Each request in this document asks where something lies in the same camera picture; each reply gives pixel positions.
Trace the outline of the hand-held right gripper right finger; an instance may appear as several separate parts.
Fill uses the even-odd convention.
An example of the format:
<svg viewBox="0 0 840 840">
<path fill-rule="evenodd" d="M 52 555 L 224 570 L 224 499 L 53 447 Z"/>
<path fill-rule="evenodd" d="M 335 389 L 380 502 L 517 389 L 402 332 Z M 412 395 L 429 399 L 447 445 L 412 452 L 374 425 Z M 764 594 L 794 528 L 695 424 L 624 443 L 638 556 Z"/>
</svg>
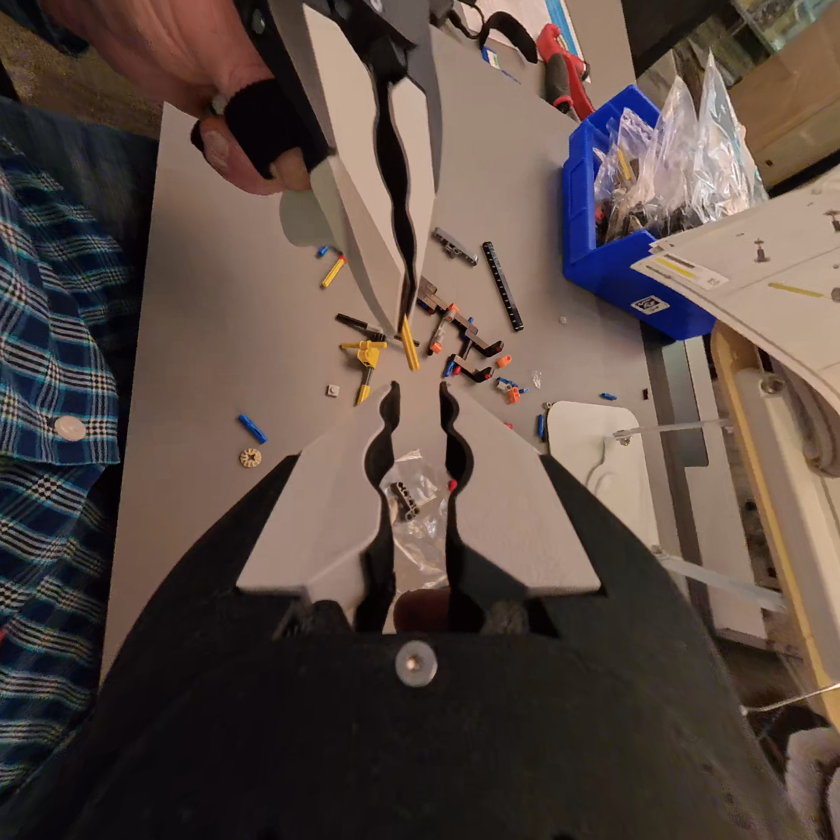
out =
<svg viewBox="0 0 840 840">
<path fill-rule="evenodd" d="M 602 582 L 545 457 L 468 393 L 439 387 L 448 499 L 448 624 L 484 627 L 493 612 L 591 595 Z"/>
</svg>

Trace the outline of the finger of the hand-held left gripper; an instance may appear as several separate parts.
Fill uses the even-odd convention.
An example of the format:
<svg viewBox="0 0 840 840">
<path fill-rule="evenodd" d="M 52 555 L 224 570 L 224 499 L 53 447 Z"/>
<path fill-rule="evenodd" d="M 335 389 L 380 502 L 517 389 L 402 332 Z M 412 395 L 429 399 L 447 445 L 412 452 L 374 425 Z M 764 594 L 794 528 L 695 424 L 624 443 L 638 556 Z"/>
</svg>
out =
<svg viewBox="0 0 840 840">
<path fill-rule="evenodd" d="M 374 161 L 383 198 L 375 223 L 388 256 L 376 270 L 377 296 L 389 322 L 413 305 L 437 194 L 425 92 L 412 80 L 374 84 Z"/>
<path fill-rule="evenodd" d="M 334 243 L 385 333 L 399 333 L 406 264 L 394 230 L 394 202 L 377 154 L 376 131 L 395 129 L 392 90 L 377 85 L 337 23 L 303 10 L 332 129 L 334 152 L 312 173 L 312 187 Z"/>
</svg>

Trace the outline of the dark grey lego beam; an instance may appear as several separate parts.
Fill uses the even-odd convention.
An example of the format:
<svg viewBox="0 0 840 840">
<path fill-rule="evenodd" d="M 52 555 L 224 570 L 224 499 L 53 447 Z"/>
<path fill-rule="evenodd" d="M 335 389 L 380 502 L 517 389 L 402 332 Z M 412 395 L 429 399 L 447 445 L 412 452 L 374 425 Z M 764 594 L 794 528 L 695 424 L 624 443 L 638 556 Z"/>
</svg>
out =
<svg viewBox="0 0 840 840">
<path fill-rule="evenodd" d="M 441 227 L 434 228 L 432 231 L 432 238 L 441 245 L 444 253 L 450 259 L 462 259 L 471 267 L 477 266 L 477 254 L 470 248 L 461 244 L 456 238 L 443 230 Z"/>
</svg>

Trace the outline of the scattered blue lego pins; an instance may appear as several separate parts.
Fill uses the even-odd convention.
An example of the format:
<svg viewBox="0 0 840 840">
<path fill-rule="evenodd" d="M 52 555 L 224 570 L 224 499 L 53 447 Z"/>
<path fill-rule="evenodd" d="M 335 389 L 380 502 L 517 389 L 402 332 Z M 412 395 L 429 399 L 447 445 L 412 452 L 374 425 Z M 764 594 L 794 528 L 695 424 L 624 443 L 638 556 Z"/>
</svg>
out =
<svg viewBox="0 0 840 840">
<path fill-rule="evenodd" d="M 531 390 L 530 390 L 529 388 L 527 388 L 527 387 L 519 387 L 519 386 L 518 386 L 515 382 L 510 381 L 510 380 L 508 380 L 508 379 L 506 379 L 506 378 L 504 378 L 504 377 L 498 377 L 498 378 L 497 378 L 497 381 L 498 381 L 499 379 L 501 379 L 503 382 L 508 382 L 508 383 L 510 383 L 512 386 L 516 386 L 516 387 L 519 389 L 519 391 L 520 391 L 520 393 L 521 393 L 521 394 L 522 394 L 522 393 L 526 393 L 526 392 L 530 392 L 530 391 L 531 391 Z M 610 402 L 614 402 L 615 400 L 617 400 L 617 396 L 616 396 L 616 395 L 613 395 L 613 394 L 611 394 L 611 393 L 607 393 L 607 392 L 603 392 L 603 393 L 601 393 L 601 394 L 600 394 L 600 398 L 605 399 L 605 400 L 610 401 Z M 249 434 L 251 434 L 251 436 L 252 436 L 252 437 L 253 437 L 253 438 L 254 438 L 257 442 L 259 442 L 259 443 L 260 443 L 260 444 L 262 444 L 262 445 L 263 445 L 264 443 L 266 443 L 266 441 L 267 441 L 267 436 L 266 436 L 266 435 L 263 433 L 263 431 L 262 431 L 262 430 L 261 430 L 261 429 L 260 429 L 260 428 L 256 425 L 256 423 L 253 421 L 253 419 L 251 419 L 248 415 L 243 414 L 243 413 L 242 413 L 242 414 L 239 414 L 239 415 L 237 416 L 237 420 L 238 420 L 238 422 L 240 422 L 240 424 L 241 424 L 241 425 L 242 425 L 242 426 L 243 426 L 243 427 L 244 427 L 244 428 L 248 431 L 248 433 L 249 433 Z"/>
</svg>

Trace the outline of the black long lego beam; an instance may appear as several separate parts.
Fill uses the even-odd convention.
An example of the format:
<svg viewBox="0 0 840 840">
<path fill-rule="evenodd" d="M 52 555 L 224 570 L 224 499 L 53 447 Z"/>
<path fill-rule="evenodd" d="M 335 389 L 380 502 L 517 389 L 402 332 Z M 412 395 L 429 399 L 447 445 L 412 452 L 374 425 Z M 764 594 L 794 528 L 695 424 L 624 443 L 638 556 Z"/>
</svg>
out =
<svg viewBox="0 0 840 840">
<path fill-rule="evenodd" d="M 495 246 L 491 241 L 482 243 L 482 250 L 486 258 L 491 276 L 494 280 L 496 288 L 499 291 L 500 299 L 507 313 L 508 319 L 514 332 L 519 333 L 524 330 L 524 324 L 520 315 L 519 309 L 513 299 L 508 280 L 505 277 L 501 263 L 497 257 Z"/>
</svg>

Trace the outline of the grey lego actuator orange ends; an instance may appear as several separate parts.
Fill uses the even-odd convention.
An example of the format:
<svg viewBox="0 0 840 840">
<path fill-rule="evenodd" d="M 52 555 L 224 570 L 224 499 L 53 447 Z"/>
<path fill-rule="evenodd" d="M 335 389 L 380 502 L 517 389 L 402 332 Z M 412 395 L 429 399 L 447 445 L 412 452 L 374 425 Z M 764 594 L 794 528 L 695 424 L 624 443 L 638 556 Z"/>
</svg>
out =
<svg viewBox="0 0 840 840">
<path fill-rule="evenodd" d="M 430 339 L 429 344 L 427 346 L 427 354 L 429 356 L 433 354 L 440 354 L 447 325 L 453 322 L 453 320 L 455 319 L 455 315 L 458 312 L 459 309 L 455 304 L 449 304 L 446 307 L 446 309 L 441 311 L 441 318 L 438 322 L 433 337 L 432 339 Z"/>
</svg>

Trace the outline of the yellow black lego joint assembly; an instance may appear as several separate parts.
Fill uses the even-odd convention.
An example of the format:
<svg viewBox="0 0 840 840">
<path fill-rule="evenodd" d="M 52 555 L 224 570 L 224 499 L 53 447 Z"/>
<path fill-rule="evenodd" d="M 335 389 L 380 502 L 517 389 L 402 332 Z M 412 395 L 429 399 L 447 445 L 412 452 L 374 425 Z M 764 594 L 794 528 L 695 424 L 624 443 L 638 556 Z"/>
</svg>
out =
<svg viewBox="0 0 840 840">
<path fill-rule="evenodd" d="M 342 350 L 354 351 L 357 361 L 360 362 L 363 368 L 362 381 L 355 401 L 355 405 L 358 406 L 362 404 L 371 393 L 373 372 L 379 363 L 382 351 L 387 349 L 388 339 L 383 332 L 376 331 L 367 322 L 353 318 L 346 314 L 337 313 L 335 320 L 364 336 L 359 342 L 345 342 L 339 345 Z M 399 332 L 395 337 L 399 340 L 401 345 L 403 345 L 401 332 Z"/>
</svg>

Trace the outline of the pile of lego part bags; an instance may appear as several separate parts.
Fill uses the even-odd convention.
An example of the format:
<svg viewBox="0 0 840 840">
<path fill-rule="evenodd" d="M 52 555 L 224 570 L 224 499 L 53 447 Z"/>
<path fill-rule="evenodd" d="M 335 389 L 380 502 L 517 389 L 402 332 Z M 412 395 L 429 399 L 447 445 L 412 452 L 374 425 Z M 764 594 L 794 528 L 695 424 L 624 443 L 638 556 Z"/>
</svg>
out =
<svg viewBox="0 0 840 840">
<path fill-rule="evenodd" d="M 677 77 L 654 126 L 625 108 L 607 130 L 606 150 L 594 151 L 597 247 L 676 235 L 769 199 L 712 52 L 698 107 Z"/>
</svg>

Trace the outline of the person's left hand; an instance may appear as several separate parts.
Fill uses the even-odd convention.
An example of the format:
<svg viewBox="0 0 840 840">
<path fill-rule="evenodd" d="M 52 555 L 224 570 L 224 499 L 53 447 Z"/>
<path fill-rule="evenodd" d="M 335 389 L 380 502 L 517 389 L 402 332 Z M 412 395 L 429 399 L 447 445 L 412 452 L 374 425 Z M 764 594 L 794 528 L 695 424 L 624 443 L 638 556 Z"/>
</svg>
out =
<svg viewBox="0 0 840 840">
<path fill-rule="evenodd" d="M 231 99 L 270 78 L 229 1 L 46 1 L 48 17 L 85 40 L 149 99 L 198 119 L 203 157 L 226 181 L 253 195 L 307 192 L 299 149 L 280 154 L 264 178 L 250 163 L 216 97 Z"/>
</svg>

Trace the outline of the clear plastic bag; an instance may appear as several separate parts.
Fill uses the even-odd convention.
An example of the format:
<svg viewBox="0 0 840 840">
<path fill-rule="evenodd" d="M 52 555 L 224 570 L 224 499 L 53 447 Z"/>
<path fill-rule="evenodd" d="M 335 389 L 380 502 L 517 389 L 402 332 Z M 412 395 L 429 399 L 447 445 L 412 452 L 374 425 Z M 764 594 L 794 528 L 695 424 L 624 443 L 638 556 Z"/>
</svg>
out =
<svg viewBox="0 0 840 840">
<path fill-rule="evenodd" d="M 446 585 L 448 476 L 418 448 L 396 459 L 381 482 L 394 542 L 396 593 Z"/>
</svg>

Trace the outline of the white book stand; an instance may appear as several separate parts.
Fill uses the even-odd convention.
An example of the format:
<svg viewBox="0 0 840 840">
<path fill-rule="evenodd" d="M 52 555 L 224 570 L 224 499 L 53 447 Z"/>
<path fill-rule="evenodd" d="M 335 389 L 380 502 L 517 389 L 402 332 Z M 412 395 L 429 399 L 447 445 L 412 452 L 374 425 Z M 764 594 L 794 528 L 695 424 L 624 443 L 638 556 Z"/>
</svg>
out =
<svg viewBox="0 0 840 840">
<path fill-rule="evenodd" d="M 734 423 L 734 437 L 767 540 L 780 591 L 718 568 L 732 553 L 720 542 L 727 520 L 707 519 L 715 532 L 710 560 L 692 563 L 658 544 L 644 437 L 677 434 L 645 427 L 628 443 L 617 433 L 635 416 L 622 408 L 555 402 L 547 414 L 549 451 L 597 500 L 654 553 L 687 595 L 693 581 L 728 605 L 759 618 L 776 613 L 798 628 L 818 700 L 838 728 L 838 415 L 800 376 L 772 360 L 730 327 L 716 327 L 712 355 Z"/>
</svg>

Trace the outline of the small blue label strip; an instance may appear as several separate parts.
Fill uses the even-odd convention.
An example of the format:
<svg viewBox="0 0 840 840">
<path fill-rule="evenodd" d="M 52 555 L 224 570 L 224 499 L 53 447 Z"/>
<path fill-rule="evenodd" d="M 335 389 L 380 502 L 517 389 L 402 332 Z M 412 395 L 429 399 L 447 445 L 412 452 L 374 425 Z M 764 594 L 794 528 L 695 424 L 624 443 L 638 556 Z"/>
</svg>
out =
<svg viewBox="0 0 840 840">
<path fill-rule="evenodd" d="M 515 78 L 510 72 L 508 72 L 507 70 L 505 70 L 501 66 L 498 53 L 495 50 L 488 48 L 486 45 L 483 45 L 480 48 L 480 53 L 481 53 L 482 59 L 489 66 L 494 67 L 496 70 L 498 70 L 500 73 L 502 73 L 505 77 L 511 79 L 515 83 L 520 84 L 519 79 Z"/>
</svg>

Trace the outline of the red plastic tool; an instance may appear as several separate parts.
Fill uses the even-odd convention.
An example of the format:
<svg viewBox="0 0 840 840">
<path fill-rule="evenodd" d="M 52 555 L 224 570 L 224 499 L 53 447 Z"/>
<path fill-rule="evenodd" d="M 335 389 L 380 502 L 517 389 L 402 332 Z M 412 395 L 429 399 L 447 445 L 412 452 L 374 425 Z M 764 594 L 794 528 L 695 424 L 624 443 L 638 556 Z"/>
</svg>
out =
<svg viewBox="0 0 840 840">
<path fill-rule="evenodd" d="M 544 63 L 546 102 L 578 122 L 592 116 L 595 108 L 585 90 L 589 65 L 567 50 L 560 27 L 546 24 L 535 43 Z"/>
</svg>

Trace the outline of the printed paper sheet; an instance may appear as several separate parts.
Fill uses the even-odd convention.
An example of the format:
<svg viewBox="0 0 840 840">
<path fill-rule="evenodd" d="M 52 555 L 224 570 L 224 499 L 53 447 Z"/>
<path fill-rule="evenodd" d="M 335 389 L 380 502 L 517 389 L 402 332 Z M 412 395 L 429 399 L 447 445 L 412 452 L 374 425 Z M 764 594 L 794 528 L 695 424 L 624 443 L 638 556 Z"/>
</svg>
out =
<svg viewBox="0 0 840 840">
<path fill-rule="evenodd" d="M 488 18 L 496 12 L 505 12 L 513 16 L 533 39 L 539 36 L 546 24 L 552 23 L 560 27 L 567 50 L 584 59 L 581 43 L 574 30 L 567 2 L 479 1 L 476 2 L 476 7 L 478 9 L 474 10 L 466 2 L 459 3 L 459 11 L 464 17 L 465 24 L 472 31 L 480 30 L 480 14 Z M 513 50 L 515 48 L 512 41 L 496 29 L 490 31 L 487 47 L 498 53 L 501 66 L 517 79 L 529 67 L 529 63 L 524 58 L 514 55 Z"/>
</svg>

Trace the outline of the black lego frame assembly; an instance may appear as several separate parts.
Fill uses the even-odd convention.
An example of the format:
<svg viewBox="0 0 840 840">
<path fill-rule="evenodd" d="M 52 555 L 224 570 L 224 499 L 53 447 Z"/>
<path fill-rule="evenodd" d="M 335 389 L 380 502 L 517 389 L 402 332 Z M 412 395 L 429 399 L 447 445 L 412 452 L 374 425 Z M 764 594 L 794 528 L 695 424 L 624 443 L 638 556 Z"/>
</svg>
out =
<svg viewBox="0 0 840 840">
<path fill-rule="evenodd" d="M 446 309 L 449 304 L 454 303 L 441 298 L 438 295 L 437 287 L 428 279 L 423 277 L 419 282 L 416 304 L 427 314 L 435 316 L 437 318 L 438 326 L 438 322 L 441 318 L 441 311 Z M 375 328 L 372 324 L 368 324 L 376 331 L 383 332 L 378 328 Z M 488 382 L 492 378 L 496 368 L 496 358 L 500 355 L 505 355 L 503 353 L 504 343 L 502 341 L 489 342 L 483 339 L 480 336 L 479 329 L 475 322 L 464 315 L 460 309 L 458 309 L 458 313 L 455 315 L 453 322 L 447 325 L 444 338 L 449 329 L 454 329 L 456 331 L 461 345 L 459 352 L 452 353 L 448 357 L 443 377 L 449 378 L 455 375 L 466 375 L 474 383 Z M 431 356 L 427 354 L 427 346 L 429 341 L 432 339 L 433 334 L 423 346 L 427 357 L 437 356 L 443 352 L 444 339 L 442 350 L 439 354 L 433 354 Z M 390 341 L 400 343 L 396 338 L 396 335 L 391 339 L 387 336 L 386 338 L 388 339 L 388 344 Z"/>
</svg>

